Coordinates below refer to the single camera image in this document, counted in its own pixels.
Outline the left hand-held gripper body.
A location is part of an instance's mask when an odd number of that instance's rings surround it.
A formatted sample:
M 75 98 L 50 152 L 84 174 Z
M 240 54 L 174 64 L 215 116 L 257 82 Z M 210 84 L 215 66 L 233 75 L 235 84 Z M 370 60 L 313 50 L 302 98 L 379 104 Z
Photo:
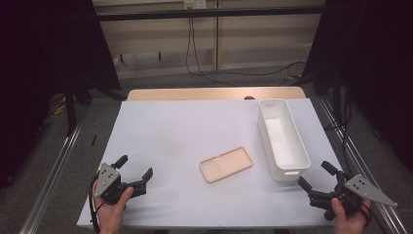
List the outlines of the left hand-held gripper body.
M 122 168 L 122 163 L 108 165 L 103 163 L 98 172 L 98 182 L 95 191 L 95 197 L 100 197 L 107 203 L 115 205 L 119 202 L 121 196 L 127 188 L 132 188 L 132 197 L 144 195 L 146 193 L 146 175 L 142 180 L 126 183 L 121 182 L 121 174 L 118 169 Z

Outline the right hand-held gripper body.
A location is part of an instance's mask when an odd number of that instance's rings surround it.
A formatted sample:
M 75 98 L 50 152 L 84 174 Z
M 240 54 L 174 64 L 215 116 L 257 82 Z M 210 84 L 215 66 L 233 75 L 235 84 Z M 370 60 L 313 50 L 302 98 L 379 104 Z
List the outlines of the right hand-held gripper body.
M 329 221 L 336 217 L 331 206 L 332 198 L 337 198 L 341 202 L 346 215 L 353 215 L 360 212 L 367 220 L 370 219 L 370 215 L 363 209 L 365 206 L 363 203 L 364 199 L 393 208 L 398 206 L 397 202 L 392 200 L 362 175 L 350 177 L 343 172 L 335 172 L 331 173 L 331 175 L 336 177 L 337 184 L 329 193 L 316 191 L 311 185 L 308 185 L 310 205 L 323 209 L 323 216 Z

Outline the peach phone case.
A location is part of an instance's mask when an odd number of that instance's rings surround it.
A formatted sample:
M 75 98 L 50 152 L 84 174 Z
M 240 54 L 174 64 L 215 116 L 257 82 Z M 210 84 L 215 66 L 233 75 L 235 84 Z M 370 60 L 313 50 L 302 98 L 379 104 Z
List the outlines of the peach phone case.
M 200 169 L 207 183 L 232 176 L 253 166 L 253 161 L 243 147 L 210 157 L 200 163 Z

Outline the person's left hand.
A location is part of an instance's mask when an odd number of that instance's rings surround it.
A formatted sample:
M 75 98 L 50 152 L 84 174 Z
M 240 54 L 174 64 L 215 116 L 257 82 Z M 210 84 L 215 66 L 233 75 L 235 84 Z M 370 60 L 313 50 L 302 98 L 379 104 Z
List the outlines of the person's left hand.
M 93 196 L 93 204 L 96 208 L 99 234 L 121 234 L 124 210 L 131 198 L 133 189 L 127 188 L 115 205 L 108 205 L 102 198 Z

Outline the person's right hand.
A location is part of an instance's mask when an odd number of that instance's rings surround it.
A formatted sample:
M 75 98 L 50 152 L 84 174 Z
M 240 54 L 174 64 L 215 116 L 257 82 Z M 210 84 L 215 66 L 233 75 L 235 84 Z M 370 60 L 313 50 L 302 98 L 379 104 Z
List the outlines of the person's right hand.
M 331 199 L 331 207 L 335 213 L 334 234 L 362 234 L 370 217 L 371 201 L 362 200 L 362 211 L 346 215 L 344 207 L 338 198 Z

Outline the white plastic storage bin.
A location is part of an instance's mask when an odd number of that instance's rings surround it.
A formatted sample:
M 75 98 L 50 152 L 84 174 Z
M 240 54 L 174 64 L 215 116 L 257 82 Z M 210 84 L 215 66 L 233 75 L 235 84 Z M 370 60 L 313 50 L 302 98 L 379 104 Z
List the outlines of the white plastic storage bin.
M 258 126 L 273 180 L 297 180 L 311 160 L 284 99 L 259 101 Z

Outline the white table mat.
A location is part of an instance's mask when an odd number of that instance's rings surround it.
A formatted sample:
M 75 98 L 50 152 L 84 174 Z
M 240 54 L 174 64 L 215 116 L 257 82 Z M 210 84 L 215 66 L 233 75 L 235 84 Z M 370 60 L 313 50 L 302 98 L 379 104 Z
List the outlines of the white table mat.
M 103 162 L 121 156 L 124 181 L 153 176 L 145 195 L 128 202 L 124 224 L 138 228 L 324 226 L 321 209 L 298 185 L 271 178 L 256 100 L 126 101 Z M 204 159 L 243 147 L 251 168 L 208 183 Z

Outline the wooden table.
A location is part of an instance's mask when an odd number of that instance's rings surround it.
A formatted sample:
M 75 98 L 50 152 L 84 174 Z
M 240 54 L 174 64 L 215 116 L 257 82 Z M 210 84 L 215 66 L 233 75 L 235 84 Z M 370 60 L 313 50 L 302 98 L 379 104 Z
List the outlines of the wooden table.
M 299 87 L 136 89 L 129 92 L 127 101 L 245 99 L 246 97 L 305 98 L 306 95 Z

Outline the dark curtain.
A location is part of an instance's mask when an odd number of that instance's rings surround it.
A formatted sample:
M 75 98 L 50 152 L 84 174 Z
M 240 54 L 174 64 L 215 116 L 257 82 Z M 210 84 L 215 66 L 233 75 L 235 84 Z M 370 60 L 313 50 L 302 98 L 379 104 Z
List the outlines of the dark curtain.
M 413 0 L 325 0 L 304 78 L 336 79 L 413 173 Z
M 0 0 L 0 190 L 29 155 L 50 99 L 120 88 L 93 0 Z

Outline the black horizontal bar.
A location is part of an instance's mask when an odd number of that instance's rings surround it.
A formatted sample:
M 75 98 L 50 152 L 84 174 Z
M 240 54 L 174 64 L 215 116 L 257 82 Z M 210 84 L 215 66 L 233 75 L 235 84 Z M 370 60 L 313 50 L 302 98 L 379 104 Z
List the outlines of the black horizontal bar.
M 94 18 L 98 21 L 115 20 L 176 20 L 224 17 L 255 17 L 321 14 L 324 6 L 275 7 L 275 8 L 237 8 L 206 10 L 173 10 L 131 13 L 101 13 Z

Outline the white power outlet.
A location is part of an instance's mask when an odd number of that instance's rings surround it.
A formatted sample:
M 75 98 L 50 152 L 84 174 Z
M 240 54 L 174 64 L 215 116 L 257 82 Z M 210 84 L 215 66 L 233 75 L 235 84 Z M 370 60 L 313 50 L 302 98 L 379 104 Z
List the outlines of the white power outlet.
M 207 8 L 207 0 L 184 0 L 185 10 L 205 10 Z

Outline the metal floor rail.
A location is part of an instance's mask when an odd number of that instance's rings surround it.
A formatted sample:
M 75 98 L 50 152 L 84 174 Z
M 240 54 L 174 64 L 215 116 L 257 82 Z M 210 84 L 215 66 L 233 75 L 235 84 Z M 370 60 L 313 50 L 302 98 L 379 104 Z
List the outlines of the metal floor rail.
M 25 219 L 19 234 L 36 234 L 42 221 L 44 213 L 49 206 L 56 185 L 61 177 L 62 171 L 66 165 L 68 157 L 76 143 L 78 135 L 82 129 L 83 122 L 79 121 L 72 129 L 70 134 L 65 138 L 65 142 L 56 157 L 56 161 L 49 173 L 45 184 L 27 218 Z
M 332 104 L 328 101 L 326 97 L 321 97 L 319 99 L 320 105 L 328 118 L 329 123 L 332 125 L 332 130 L 338 136 L 341 141 L 341 146 L 343 150 L 343 158 L 345 161 L 346 168 L 352 172 L 354 175 L 356 173 L 362 174 L 366 177 L 373 185 L 377 188 L 381 188 L 377 180 L 375 179 L 372 172 L 369 170 L 367 164 L 363 160 L 361 154 L 359 153 L 354 141 L 348 134 L 347 130 L 344 127 L 341 127 L 338 121 L 333 115 Z M 379 223 L 383 227 L 387 227 L 389 231 L 384 230 L 384 233 L 387 234 L 409 234 L 408 229 L 403 224 L 401 217 L 397 213 L 396 208 L 393 208 L 389 205 L 376 203 L 375 207 L 378 211 L 378 214 L 381 216 L 383 221 Z

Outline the black stand post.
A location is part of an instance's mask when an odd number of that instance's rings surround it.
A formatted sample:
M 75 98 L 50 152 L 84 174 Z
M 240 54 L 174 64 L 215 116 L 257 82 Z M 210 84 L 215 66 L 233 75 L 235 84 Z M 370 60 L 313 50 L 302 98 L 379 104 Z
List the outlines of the black stand post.
M 338 122 L 341 122 L 341 79 L 336 70 L 333 81 L 333 114 Z
M 77 126 L 74 96 L 71 91 L 71 85 L 68 80 L 65 81 L 64 85 L 64 95 L 65 95 L 65 106 L 67 114 L 67 136 L 69 137 L 75 130 Z

